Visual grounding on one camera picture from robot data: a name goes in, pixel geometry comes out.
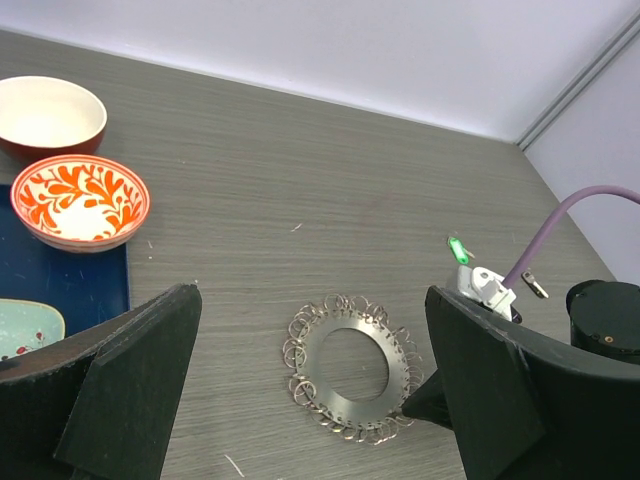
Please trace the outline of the metal disc with keyrings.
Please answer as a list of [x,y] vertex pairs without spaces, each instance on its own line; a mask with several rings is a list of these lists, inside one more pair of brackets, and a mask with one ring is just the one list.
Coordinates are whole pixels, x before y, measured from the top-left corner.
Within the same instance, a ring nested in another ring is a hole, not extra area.
[[422,358],[382,305],[340,294],[303,305],[282,356],[292,400],[342,439],[380,445],[411,425],[401,407],[424,381]]

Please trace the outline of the dark blue tray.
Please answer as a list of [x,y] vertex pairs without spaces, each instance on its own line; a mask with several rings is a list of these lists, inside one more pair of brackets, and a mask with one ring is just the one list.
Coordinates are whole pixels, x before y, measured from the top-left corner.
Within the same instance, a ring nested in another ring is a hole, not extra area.
[[74,254],[35,238],[10,203],[10,186],[1,186],[1,296],[40,302],[63,316],[74,335],[131,308],[128,251],[125,245],[95,254]]

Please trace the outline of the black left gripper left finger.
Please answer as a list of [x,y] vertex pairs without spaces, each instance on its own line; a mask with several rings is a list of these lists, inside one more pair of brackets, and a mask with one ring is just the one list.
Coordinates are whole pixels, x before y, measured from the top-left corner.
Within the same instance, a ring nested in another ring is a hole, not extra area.
[[178,284],[2,361],[2,478],[159,478],[201,312],[198,288]]

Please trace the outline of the black tagged key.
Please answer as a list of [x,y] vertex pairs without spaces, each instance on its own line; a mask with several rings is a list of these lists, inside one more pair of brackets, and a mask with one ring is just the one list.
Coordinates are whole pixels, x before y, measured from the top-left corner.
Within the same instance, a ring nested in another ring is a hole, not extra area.
[[549,294],[547,293],[547,291],[539,284],[530,270],[525,270],[521,274],[521,278],[537,297],[541,299],[549,298]]

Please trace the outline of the orange floral patterned bowl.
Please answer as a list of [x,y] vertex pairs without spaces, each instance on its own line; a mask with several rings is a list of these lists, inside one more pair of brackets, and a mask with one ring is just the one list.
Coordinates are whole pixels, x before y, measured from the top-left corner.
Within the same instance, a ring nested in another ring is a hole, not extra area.
[[13,181],[9,199],[31,234],[71,253],[100,253],[125,244],[151,211],[149,189],[135,172],[84,154],[26,167]]

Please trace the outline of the light green rectangular plate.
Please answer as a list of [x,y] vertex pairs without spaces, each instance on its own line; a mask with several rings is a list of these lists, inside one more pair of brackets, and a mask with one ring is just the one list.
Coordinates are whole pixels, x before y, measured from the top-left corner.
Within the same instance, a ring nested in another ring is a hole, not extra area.
[[1,360],[38,350],[64,339],[66,324],[52,306],[16,299],[1,299]]

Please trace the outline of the white bowl red outside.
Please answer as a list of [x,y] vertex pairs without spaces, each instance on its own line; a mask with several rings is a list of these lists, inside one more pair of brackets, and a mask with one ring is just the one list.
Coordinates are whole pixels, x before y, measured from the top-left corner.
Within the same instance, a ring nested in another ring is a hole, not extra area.
[[108,113],[91,91],[47,76],[1,81],[1,152],[30,164],[62,154],[93,154]]

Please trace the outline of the green key tag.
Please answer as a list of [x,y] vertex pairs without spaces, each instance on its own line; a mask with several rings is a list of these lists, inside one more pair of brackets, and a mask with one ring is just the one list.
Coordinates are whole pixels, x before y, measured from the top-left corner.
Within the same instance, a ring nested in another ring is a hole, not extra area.
[[471,253],[463,242],[455,236],[449,236],[447,238],[447,245],[455,260],[462,265],[467,265],[475,255]]

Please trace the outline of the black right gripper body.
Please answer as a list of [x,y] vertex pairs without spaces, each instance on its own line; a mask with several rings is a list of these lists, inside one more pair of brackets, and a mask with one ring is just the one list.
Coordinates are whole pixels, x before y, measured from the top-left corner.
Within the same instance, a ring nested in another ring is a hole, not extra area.
[[639,286],[587,280],[566,294],[571,345],[622,361],[639,363]]

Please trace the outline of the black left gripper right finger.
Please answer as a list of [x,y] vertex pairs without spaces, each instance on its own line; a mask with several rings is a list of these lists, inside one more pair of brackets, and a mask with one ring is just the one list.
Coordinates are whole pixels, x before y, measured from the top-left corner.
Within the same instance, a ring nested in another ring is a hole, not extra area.
[[437,368],[403,414],[451,429],[470,479],[635,479],[639,363],[596,355],[432,287]]

